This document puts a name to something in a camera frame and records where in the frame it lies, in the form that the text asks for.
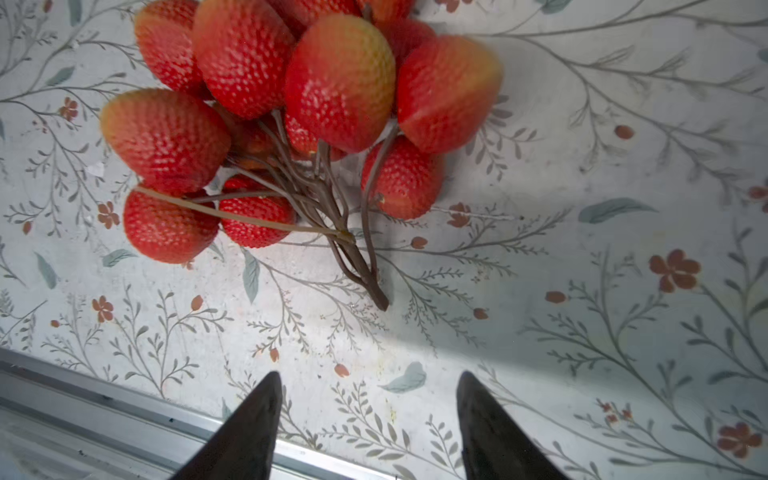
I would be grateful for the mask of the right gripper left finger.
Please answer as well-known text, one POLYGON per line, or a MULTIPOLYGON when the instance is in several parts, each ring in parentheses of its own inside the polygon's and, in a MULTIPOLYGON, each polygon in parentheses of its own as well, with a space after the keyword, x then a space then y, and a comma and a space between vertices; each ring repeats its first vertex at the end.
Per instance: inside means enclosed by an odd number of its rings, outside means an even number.
POLYGON ((281 377, 272 371, 172 479, 269 478, 282 403, 281 377))

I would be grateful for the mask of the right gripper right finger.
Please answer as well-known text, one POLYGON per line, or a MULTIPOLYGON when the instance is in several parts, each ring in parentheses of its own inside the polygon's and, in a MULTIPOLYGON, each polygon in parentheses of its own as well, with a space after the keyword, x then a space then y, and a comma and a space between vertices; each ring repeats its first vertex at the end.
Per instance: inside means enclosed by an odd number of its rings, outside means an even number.
POLYGON ((471 372, 461 374, 456 399, 468 479, 567 479, 471 372))

